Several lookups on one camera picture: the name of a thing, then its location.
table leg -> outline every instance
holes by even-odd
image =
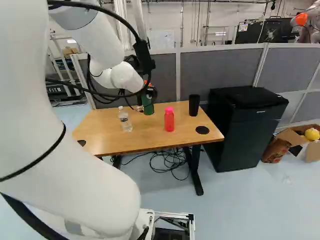
[[[202,196],[204,194],[204,189],[202,187],[201,180],[198,174],[200,150],[201,150],[201,145],[194,145],[192,147],[192,154],[191,154],[188,146],[183,147],[183,151],[185,153],[185,157],[189,165],[195,192],[198,196]]]
[[[121,155],[113,155],[112,158],[113,158],[112,166],[114,166],[116,169],[120,169],[121,163],[122,163],[122,156]]]

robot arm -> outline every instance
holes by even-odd
[[[122,63],[123,50],[105,16],[59,8],[50,14],[55,12],[54,18],[92,55],[91,73],[103,70],[98,79],[102,85],[132,92],[142,87],[142,79]],[[5,36],[0,39],[0,110],[5,113],[0,120],[0,192],[105,238],[129,239],[141,203],[136,183],[86,152],[65,132],[48,100],[46,1],[22,0],[18,7],[15,1],[5,1],[0,13],[5,23],[0,26]],[[100,144],[99,139],[90,141]]]
[[[85,1],[98,4],[96,0]],[[103,87],[139,91],[143,79],[124,62],[125,53],[107,16],[92,9],[60,6],[49,15],[91,55],[90,73]]]
[[[317,0],[307,10],[300,13],[291,20],[293,27],[303,26],[298,43],[319,43],[320,42],[320,0]]]

table top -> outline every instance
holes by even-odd
[[[164,128],[165,108],[173,107],[174,131]],[[133,130],[124,132],[118,119],[118,108],[91,110],[73,131],[73,137],[85,140],[84,148],[97,157],[138,153],[173,147],[220,142],[224,136],[201,107],[197,116],[189,116],[189,101],[157,103],[153,115],[144,115],[124,108],[129,113]],[[205,126],[210,132],[202,135],[196,127]]]

red bottle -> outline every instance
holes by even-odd
[[[173,132],[175,130],[175,115],[174,108],[172,106],[168,106],[165,108],[164,129],[167,132]]]

water bottle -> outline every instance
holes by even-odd
[[[129,114],[124,110],[123,106],[119,106],[119,114],[118,117],[120,119],[120,122],[122,124],[122,129],[125,132],[131,132],[133,127],[131,122],[129,121]]]
[[[173,132],[175,130],[175,115],[174,108],[172,106],[168,106],[165,108],[164,129],[167,132]]]

